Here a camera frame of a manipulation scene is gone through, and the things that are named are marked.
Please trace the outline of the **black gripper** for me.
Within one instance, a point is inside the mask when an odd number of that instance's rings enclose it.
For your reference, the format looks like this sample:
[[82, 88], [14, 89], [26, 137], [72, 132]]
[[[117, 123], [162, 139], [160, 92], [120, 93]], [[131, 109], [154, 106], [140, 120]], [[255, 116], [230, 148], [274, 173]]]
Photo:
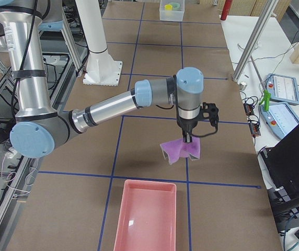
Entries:
[[177, 125], [182, 129], [182, 136], [184, 143], [192, 143], [192, 130], [198, 125], [198, 121], [196, 119], [184, 119], [179, 117], [177, 119]]

